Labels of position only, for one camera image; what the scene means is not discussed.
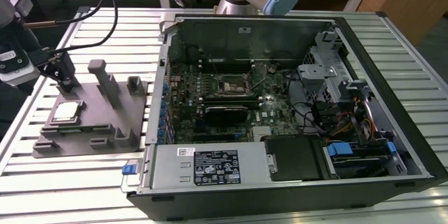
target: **blue latch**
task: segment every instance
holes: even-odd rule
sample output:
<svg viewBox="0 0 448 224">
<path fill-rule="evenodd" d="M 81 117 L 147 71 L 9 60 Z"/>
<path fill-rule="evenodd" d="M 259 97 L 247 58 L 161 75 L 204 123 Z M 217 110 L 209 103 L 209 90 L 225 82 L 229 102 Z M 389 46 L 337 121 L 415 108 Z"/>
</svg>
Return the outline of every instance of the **blue latch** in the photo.
<svg viewBox="0 0 448 224">
<path fill-rule="evenodd" d="M 349 146 L 349 143 L 332 143 L 329 146 L 327 146 L 327 150 L 329 156 L 353 154 L 353 150 L 352 147 Z"/>
<path fill-rule="evenodd" d="M 164 135 L 165 135 L 165 131 L 157 130 L 157 137 L 163 138 Z"/>
<path fill-rule="evenodd" d="M 137 174 L 137 165 L 124 165 L 121 169 L 121 174 L 123 175 Z"/>
<path fill-rule="evenodd" d="M 387 147 L 389 148 L 391 153 L 397 152 L 397 148 L 392 142 L 387 142 Z"/>
</svg>

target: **black wire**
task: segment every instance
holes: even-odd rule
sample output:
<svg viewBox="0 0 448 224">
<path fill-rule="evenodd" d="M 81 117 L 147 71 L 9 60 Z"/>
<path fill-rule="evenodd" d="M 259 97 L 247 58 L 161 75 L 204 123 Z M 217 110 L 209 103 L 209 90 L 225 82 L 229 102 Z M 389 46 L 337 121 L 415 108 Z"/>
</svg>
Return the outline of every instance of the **black wire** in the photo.
<svg viewBox="0 0 448 224">
<path fill-rule="evenodd" d="M 55 55 L 55 54 L 59 54 L 61 52 L 67 52 L 67 51 L 81 49 L 81 48 L 96 47 L 96 46 L 100 46 L 100 45 L 104 44 L 104 42 L 111 38 L 111 36 L 115 32 L 115 29 L 117 27 L 117 22 L 119 22 L 119 7 L 117 7 L 117 4 L 116 4 L 116 0 L 112 0 L 112 4 L 113 4 L 113 10 L 115 10 L 113 25 L 112 25 L 111 31 L 109 31 L 108 35 L 104 37 L 104 39 L 100 42 L 93 43 L 93 44 L 56 49 L 55 51 L 51 52 L 51 54 Z"/>
<path fill-rule="evenodd" d="M 305 134 L 316 134 L 316 133 L 319 133 L 319 131 L 316 130 L 316 128 L 315 127 L 312 127 L 312 126 L 307 126 L 307 121 L 305 121 L 305 117 L 303 118 L 303 133 L 305 133 Z M 313 128 L 316 131 L 315 132 L 305 132 L 304 130 L 305 130 L 305 128 Z"/>
<path fill-rule="evenodd" d="M 103 5 L 103 1 L 104 1 L 104 0 L 100 0 L 100 2 L 97 3 L 96 8 L 93 9 L 93 11 L 92 11 L 91 13 L 88 13 L 87 15 L 84 15 L 83 17 L 79 17 L 79 18 L 73 18 L 73 19 L 63 20 L 63 21 L 56 21 L 56 22 L 55 22 L 56 25 L 59 25 L 59 26 L 60 26 L 60 25 L 67 25 L 67 24 L 71 24 L 71 23 L 75 23 L 75 22 L 80 22 L 80 21 L 83 21 L 84 19 L 92 17 L 92 16 L 97 13 L 97 11 L 100 10 L 101 5 Z"/>
<path fill-rule="evenodd" d="M 0 123 L 8 123 L 8 124 L 11 124 L 11 123 L 12 123 L 12 120 L 8 120 L 8 119 L 0 119 Z"/>
<path fill-rule="evenodd" d="M 324 129 L 320 128 L 320 126 L 313 122 L 313 120 L 311 120 L 309 118 L 307 118 L 307 116 L 292 105 L 291 99 L 289 99 L 289 95 L 288 95 L 288 93 L 289 93 L 289 87 L 291 87 L 291 82 L 292 82 L 292 76 L 289 77 L 288 87 L 287 87 L 287 91 L 285 91 L 287 99 L 288 99 L 288 104 L 289 104 L 292 110 L 296 112 L 296 114 L 300 115 L 304 118 L 304 120 L 307 120 L 308 122 L 311 122 L 311 125 L 313 126 L 313 128 L 316 129 L 316 131 L 319 132 L 319 134 L 327 136 L 328 133 L 324 131 Z"/>
</svg>

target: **warning label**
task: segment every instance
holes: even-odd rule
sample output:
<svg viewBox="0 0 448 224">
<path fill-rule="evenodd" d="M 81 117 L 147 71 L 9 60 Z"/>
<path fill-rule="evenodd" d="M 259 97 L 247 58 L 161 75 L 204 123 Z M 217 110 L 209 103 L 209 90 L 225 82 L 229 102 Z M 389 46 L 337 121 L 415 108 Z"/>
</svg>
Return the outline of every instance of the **warning label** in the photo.
<svg viewBox="0 0 448 224">
<path fill-rule="evenodd" d="M 237 151 L 195 152 L 195 184 L 197 186 L 240 184 Z"/>
</svg>

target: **metal table surface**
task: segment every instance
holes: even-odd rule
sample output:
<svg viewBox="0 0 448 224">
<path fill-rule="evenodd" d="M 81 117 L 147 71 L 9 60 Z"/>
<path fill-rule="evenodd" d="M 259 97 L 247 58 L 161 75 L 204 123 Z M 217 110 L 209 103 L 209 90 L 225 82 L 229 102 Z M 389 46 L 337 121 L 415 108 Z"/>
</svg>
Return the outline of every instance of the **metal table surface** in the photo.
<svg viewBox="0 0 448 224">
<path fill-rule="evenodd" d="M 159 21 L 164 13 L 211 14 L 209 9 L 121 8 L 117 30 L 108 42 L 72 51 L 76 77 L 93 82 L 91 59 L 104 59 L 117 81 L 129 75 L 152 82 L 159 57 Z M 435 74 L 387 18 L 375 13 L 292 12 L 289 15 L 345 17 L 443 164 L 448 165 L 448 86 Z M 100 40 L 111 28 L 113 11 L 103 8 L 69 26 L 60 47 Z M 151 86 L 148 108 L 151 107 Z M 57 97 L 55 82 L 40 78 L 5 138 L 0 143 L 1 223 L 155 223 L 121 192 L 121 167 L 143 152 L 35 159 L 32 146 Z M 127 184 L 136 185 L 131 179 Z M 400 195 L 364 209 L 335 209 L 187 223 L 447 223 L 448 183 L 420 193 Z"/>
</svg>

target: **aluminum extrusion table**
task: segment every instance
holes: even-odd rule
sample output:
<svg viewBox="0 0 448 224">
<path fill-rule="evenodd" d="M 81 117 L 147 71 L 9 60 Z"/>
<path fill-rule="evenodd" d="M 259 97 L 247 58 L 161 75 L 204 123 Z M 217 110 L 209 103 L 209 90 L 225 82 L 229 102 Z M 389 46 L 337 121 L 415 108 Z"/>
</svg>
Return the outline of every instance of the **aluminum extrusion table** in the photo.
<svg viewBox="0 0 448 224">
<path fill-rule="evenodd" d="M 132 75 L 153 82 L 160 50 L 160 17 L 175 12 L 211 14 L 212 10 L 121 8 L 117 30 L 108 42 L 100 47 L 71 52 L 79 81 L 96 81 L 95 76 L 88 74 L 88 62 L 104 59 L 107 71 L 115 74 L 117 81 Z M 289 15 L 345 17 L 447 166 L 448 86 L 388 18 L 380 18 L 375 13 L 345 12 L 291 12 Z M 92 18 L 69 26 L 59 46 L 99 41 L 108 33 L 112 22 L 113 10 L 103 8 Z M 143 131 L 148 123 L 151 92 L 152 85 Z M 1 223 L 155 223 L 133 207 L 123 193 L 128 187 L 136 187 L 139 181 L 132 176 L 123 181 L 121 167 L 129 160 L 141 158 L 143 152 L 41 159 L 31 156 L 57 94 L 55 82 L 39 78 L 35 92 L 0 143 Z M 448 187 L 444 184 L 421 193 L 400 195 L 371 208 L 189 220 L 187 223 L 447 223 L 447 206 Z"/>
</svg>

